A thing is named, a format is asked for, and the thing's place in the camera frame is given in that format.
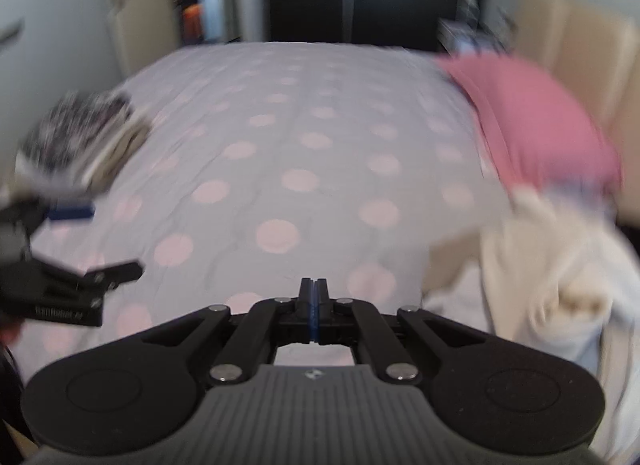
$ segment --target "orange object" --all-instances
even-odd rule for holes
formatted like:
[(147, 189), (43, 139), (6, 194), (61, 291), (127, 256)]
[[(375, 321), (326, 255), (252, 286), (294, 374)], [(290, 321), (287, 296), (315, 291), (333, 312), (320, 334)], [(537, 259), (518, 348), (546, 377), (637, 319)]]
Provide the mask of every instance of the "orange object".
[(184, 38), (197, 40), (203, 36), (202, 32), (202, 5), (191, 4), (182, 11)]

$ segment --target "polka dot bed sheet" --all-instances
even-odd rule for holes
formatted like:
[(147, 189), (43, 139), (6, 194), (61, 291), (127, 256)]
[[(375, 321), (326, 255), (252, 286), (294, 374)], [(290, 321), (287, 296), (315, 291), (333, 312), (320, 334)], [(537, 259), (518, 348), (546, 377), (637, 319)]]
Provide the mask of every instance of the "polka dot bed sheet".
[[(145, 273), (107, 295), (100, 329), (29, 323), (27, 377), (209, 304), (295, 296), (302, 277), (393, 313), (420, 301), (430, 244), (508, 210), (482, 177), (470, 105), (426, 54), (191, 47), (122, 88), (153, 132), (92, 222), (46, 225), (33, 249), (81, 271), (138, 258)], [(314, 358), (347, 361), (297, 347), (277, 361)]]

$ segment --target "gray ribbed plate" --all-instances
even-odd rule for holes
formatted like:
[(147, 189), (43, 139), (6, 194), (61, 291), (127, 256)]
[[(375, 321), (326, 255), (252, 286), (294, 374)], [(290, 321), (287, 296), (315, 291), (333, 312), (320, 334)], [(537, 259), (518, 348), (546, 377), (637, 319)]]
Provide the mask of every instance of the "gray ribbed plate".
[(369, 366), (261, 366), (240, 385), (211, 389), (187, 424), (151, 447), (89, 458), (49, 448), (46, 465), (596, 465), (587, 447), (513, 457), (464, 440), (409, 385), (377, 379)]

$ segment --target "pillow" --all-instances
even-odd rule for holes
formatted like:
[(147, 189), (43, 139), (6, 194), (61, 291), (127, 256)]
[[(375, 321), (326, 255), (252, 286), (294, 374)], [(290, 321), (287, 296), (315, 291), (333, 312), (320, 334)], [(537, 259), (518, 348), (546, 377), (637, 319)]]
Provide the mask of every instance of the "pillow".
[(618, 153), (590, 116), (551, 75), (522, 58), (485, 52), (438, 64), (478, 109), (484, 141), (509, 190), (572, 182), (614, 191)]

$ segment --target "beige headboard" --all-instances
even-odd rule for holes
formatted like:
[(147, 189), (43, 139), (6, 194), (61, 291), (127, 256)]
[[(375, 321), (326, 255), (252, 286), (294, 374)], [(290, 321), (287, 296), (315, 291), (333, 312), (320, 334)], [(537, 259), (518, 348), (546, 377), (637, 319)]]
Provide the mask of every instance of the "beige headboard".
[(580, 100), (623, 158), (620, 216), (640, 223), (640, 30), (574, 0), (520, 0), (514, 49)]

